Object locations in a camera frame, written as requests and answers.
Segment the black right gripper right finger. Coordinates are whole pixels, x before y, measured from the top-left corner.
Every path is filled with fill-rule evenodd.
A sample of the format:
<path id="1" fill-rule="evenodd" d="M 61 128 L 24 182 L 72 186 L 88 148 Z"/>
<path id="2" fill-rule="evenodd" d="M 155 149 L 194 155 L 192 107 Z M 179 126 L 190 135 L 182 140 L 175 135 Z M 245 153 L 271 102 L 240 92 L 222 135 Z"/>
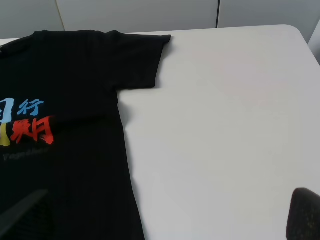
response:
<path id="1" fill-rule="evenodd" d="M 307 188 L 294 190 L 287 226 L 288 240 L 318 240 L 320 238 L 320 196 Z"/>

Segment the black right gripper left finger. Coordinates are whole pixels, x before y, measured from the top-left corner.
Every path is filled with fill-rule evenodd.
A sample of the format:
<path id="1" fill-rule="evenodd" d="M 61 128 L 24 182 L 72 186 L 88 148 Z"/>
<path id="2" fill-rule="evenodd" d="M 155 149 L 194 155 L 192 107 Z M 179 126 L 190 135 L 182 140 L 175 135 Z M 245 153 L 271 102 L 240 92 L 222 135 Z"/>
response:
<path id="1" fill-rule="evenodd" d="M 3 212 L 0 215 L 0 239 L 3 239 L 5 234 L 29 213 L 36 204 L 39 204 L 47 194 L 47 190 L 36 190 Z"/>

